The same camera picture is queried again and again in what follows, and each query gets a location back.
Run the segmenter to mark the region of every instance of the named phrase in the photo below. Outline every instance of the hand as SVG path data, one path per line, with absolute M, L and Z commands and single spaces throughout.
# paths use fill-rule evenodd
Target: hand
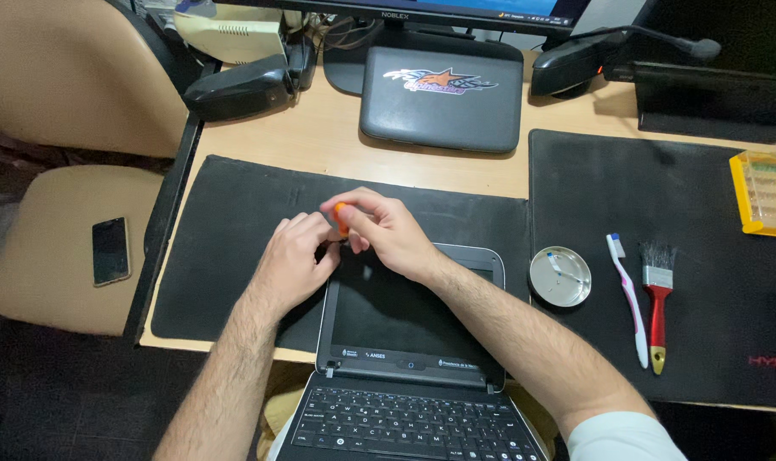
M 354 254 L 373 246 L 386 267 L 410 280 L 424 283 L 432 275 L 442 254 L 402 201 L 360 187 L 329 198 L 320 205 L 320 210 L 332 213 L 339 202 L 348 204 L 337 214 L 350 227 L 349 240 Z M 363 213 L 357 206 L 372 214 Z
M 321 213 L 300 213 L 284 219 L 274 230 L 242 299 L 263 301 L 268 309 L 261 312 L 278 322 L 288 311 L 328 280 L 340 264 L 340 234 Z M 318 263 L 317 248 L 332 241 Z

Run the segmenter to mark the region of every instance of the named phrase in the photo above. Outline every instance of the smartphone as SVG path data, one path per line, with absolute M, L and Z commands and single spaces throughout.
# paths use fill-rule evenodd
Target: smartphone
M 125 217 L 92 226 L 92 267 L 96 287 L 125 280 L 131 275 Z

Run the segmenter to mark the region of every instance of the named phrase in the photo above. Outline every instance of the chair backrest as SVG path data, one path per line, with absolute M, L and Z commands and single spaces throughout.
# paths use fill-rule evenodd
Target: chair backrest
M 174 157 L 188 110 L 105 0 L 0 1 L 0 130 L 29 143 Z

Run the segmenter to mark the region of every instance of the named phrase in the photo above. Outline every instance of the laptop screen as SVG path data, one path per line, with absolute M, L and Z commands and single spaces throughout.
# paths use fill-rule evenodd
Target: laptop screen
M 493 282 L 492 270 L 472 270 Z M 336 278 L 334 355 L 395 361 L 401 353 L 423 354 L 433 356 L 428 368 L 474 372 L 493 361 L 436 294 L 383 266 L 373 252 L 344 258 Z

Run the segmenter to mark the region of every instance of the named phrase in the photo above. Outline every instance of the laptop lid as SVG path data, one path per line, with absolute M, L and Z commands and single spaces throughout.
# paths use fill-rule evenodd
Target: laptop lid
M 524 64 L 393 47 L 368 52 L 359 126 L 375 138 L 510 152 L 519 143 Z
M 504 288 L 504 266 L 494 251 L 436 244 L 444 254 Z M 353 255 L 329 279 L 317 344 L 317 371 L 487 389 L 504 386 L 505 372 L 484 347 L 423 285 L 393 272 L 375 252 Z

